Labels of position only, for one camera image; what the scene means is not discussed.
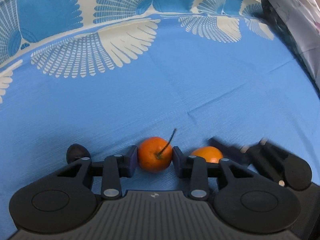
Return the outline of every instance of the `patterned fabric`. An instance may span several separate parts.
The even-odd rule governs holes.
[[[315,0],[269,0],[292,36],[291,47],[320,88],[320,8]]]
[[[262,7],[0,0],[0,240],[15,231],[12,194],[65,165],[72,143],[101,161],[174,128],[172,145],[186,154],[212,136],[240,146],[267,137],[306,159],[320,182],[320,101],[285,24],[267,23]],[[121,182],[124,191],[188,190],[172,166]]]

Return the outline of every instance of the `mandarin orange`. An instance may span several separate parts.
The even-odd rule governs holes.
[[[176,129],[173,130],[169,142],[160,137],[151,137],[144,140],[138,148],[140,167],[149,172],[163,171],[172,161],[172,147],[170,142]]]
[[[196,149],[191,155],[196,155],[205,159],[208,163],[218,163],[223,158],[222,152],[215,147],[206,146]]]

